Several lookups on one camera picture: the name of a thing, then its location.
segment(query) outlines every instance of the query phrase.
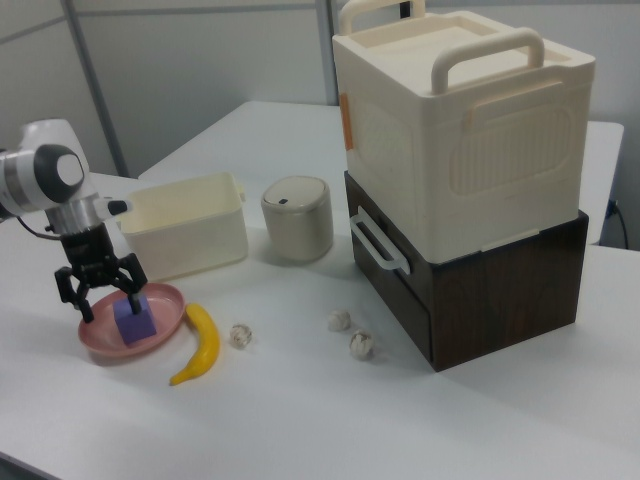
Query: purple cube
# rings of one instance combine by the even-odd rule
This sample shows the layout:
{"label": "purple cube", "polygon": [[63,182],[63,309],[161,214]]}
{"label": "purple cube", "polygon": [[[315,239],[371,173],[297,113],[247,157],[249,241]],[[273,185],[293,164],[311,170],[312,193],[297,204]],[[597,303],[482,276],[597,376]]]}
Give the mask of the purple cube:
{"label": "purple cube", "polygon": [[144,295],[140,295],[140,307],[140,313],[134,314],[128,298],[113,303],[113,316],[126,345],[156,334],[153,313]]}

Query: white plastic basket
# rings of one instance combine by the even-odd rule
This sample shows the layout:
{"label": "white plastic basket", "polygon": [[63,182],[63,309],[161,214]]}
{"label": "white plastic basket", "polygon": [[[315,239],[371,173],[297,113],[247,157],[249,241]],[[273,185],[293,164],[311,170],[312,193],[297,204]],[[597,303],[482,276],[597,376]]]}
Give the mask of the white plastic basket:
{"label": "white plastic basket", "polygon": [[353,33],[334,57],[350,175],[442,263],[578,215],[593,57],[470,12]]}
{"label": "white plastic basket", "polygon": [[243,197],[226,172],[146,188],[118,226],[149,280],[185,275],[247,256]]}

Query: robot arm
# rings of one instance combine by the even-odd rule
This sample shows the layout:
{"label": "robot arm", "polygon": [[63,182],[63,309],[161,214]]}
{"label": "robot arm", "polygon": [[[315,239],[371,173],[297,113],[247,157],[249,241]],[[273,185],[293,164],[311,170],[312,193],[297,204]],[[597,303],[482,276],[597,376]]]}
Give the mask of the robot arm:
{"label": "robot arm", "polygon": [[[93,320],[89,289],[106,285],[125,292],[132,311],[140,312],[138,294],[147,278],[135,254],[115,256],[103,223],[129,208],[128,202],[100,198],[66,120],[30,123],[17,151],[0,152],[0,221],[45,211],[48,229],[58,234],[71,264],[55,273],[60,299],[79,309],[85,322]],[[71,277],[78,280],[77,288]]]}

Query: orange tape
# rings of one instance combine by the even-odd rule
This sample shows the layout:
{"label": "orange tape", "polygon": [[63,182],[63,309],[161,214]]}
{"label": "orange tape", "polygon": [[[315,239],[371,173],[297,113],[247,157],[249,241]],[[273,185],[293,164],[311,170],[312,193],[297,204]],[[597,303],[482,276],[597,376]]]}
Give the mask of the orange tape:
{"label": "orange tape", "polygon": [[351,135],[351,116],[349,115],[349,99],[346,93],[340,94],[340,115],[342,115],[342,133],[344,134],[344,148],[349,151],[353,148]]}

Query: lid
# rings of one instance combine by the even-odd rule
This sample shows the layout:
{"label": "lid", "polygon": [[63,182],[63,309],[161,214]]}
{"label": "lid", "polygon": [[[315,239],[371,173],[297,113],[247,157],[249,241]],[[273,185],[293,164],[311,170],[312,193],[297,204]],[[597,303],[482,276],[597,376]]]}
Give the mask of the lid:
{"label": "lid", "polygon": [[532,62],[541,67],[540,58],[544,65],[575,66],[575,60],[593,60],[550,42],[545,49],[541,37],[532,38],[531,32],[470,12],[453,12],[338,35],[335,41],[425,97],[434,95],[432,74],[436,69],[436,75],[445,81],[444,91],[438,93],[444,93],[447,87],[489,82],[505,74],[531,70]]}
{"label": "lid", "polygon": [[321,203],[328,191],[329,186],[320,178],[286,177],[267,189],[262,203],[278,210],[308,210]]}

